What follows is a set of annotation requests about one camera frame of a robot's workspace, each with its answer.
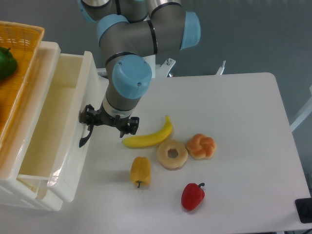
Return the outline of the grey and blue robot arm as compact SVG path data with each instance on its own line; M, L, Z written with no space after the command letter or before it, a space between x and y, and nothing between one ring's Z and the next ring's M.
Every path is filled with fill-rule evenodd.
M78 5L88 21L97 23L109 80L100 108L87 105L79 121L89 132L108 125L122 135L134 135L139 118L132 112L152 79L145 57L197 45L199 18L178 0L80 0Z

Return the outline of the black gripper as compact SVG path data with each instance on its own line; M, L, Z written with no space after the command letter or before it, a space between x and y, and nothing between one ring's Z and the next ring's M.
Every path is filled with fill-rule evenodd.
M96 111L91 104L86 105L79 113L78 120L80 123L88 126L89 132L93 131L94 125L115 127L120 131L120 138L128 134L135 135L139 127L139 117L121 118L119 115L112 117L103 107Z

